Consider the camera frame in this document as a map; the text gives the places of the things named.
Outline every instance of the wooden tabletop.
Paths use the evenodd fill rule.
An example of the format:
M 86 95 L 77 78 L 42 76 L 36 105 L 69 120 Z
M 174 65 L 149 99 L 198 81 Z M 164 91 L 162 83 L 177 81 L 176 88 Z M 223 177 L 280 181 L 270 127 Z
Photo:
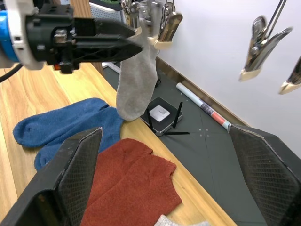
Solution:
M 0 69 L 0 75 L 9 70 Z M 91 64 L 81 64 L 81 69 L 72 75 L 60 74 L 49 66 L 41 71 L 22 68 L 0 83 L 0 221 L 36 173 L 33 161 L 37 149 L 16 143 L 12 134 L 15 125 L 31 115 L 90 97 L 116 106 L 116 91 Z M 177 165 L 173 183 L 183 203 L 168 216 L 172 221 L 182 225 L 204 220 L 213 226 L 236 225 L 142 120 L 125 123 L 121 137 L 139 140 L 155 155 Z

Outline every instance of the hanging clip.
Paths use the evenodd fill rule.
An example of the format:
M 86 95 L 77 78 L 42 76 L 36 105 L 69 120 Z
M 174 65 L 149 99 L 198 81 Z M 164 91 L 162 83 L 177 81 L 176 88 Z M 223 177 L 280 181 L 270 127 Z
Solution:
M 253 34 L 249 47 L 248 58 L 244 69 L 241 71 L 239 78 L 240 81 L 246 81 L 259 75 L 263 63 L 276 45 L 293 30 L 292 27 L 286 28 L 271 38 L 271 34 L 285 3 L 286 0 L 280 0 L 268 26 L 266 26 L 267 21 L 264 16 L 260 16 L 255 19 L 252 26 Z
M 139 24 L 139 3 L 134 0 L 121 0 L 121 7 L 128 26 L 135 29 L 135 35 L 141 34 Z
M 159 36 L 163 4 L 156 0 L 141 2 L 140 23 L 144 26 L 151 45 Z
M 173 2 L 165 2 L 163 7 L 163 16 L 160 26 L 160 34 L 158 39 L 154 43 L 156 49 L 167 49 L 173 44 L 173 37 L 177 31 L 181 21 L 183 20 L 183 15 L 177 13 Z
M 297 65 L 295 66 L 291 76 L 285 81 L 280 88 L 280 95 L 293 92 L 294 90 L 301 87 L 301 57 Z

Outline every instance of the blue sock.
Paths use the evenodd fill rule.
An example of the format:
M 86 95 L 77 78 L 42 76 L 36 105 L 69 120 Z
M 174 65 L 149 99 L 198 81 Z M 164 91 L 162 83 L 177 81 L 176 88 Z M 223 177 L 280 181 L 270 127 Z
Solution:
M 53 140 L 44 146 L 37 154 L 34 160 L 34 167 L 39 171 L 50 160 L 52 160 L 60 148 L 61 144 L 67 138 L 75 135 L 80 131 L 87 129 L 102 127 L 103 137 L 100 142 L 99 153 L 120 141 L 120 129 L 123 119 L 118 115 L 116 108 L 108 107 L 98 113 L 90 115 L 86 120 L 81 121 L 67 133 L 62 134 L 57 139 Z
M 123 119 L 116 108 L 92 98 L 68 107 L 24 119 L 14 129 L 17 143 L 27 147 L 45 145 L 37 154 L 34 167 L 38 171 L 53 159 L 69 137 L 95 127 L 103 128 L 99 153 L 120 140 Z
M 16 125 L 13 132 L 15 140 L 26 147 L 46 145 L 89 115 L 108 106 L 99 98 L 90 98 L 58 110 L 34 115 Z

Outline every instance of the blue robot part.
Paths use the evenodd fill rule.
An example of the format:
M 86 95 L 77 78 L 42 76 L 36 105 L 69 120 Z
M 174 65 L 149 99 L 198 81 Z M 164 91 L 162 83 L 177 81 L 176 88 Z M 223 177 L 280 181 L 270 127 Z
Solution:
M 0 45 L 11 61 L 19 62 L 9 35 L 8 14 L 7 11 L 4 10 L 0 11 Z

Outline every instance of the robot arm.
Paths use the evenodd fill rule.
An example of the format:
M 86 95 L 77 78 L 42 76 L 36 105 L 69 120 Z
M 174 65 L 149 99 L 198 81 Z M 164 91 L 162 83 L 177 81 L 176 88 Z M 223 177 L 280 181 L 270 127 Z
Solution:
M 142 51 L 128 40 L 135 31 L 120 22 L 74 18 L 67 5 L 44 4 L 38 10 L 32 0 L 4 1 L 0 68 L 20 62 L 29 70 L 40 70 L 47 62 L 72 73 L 81 62 L 123 61 Z

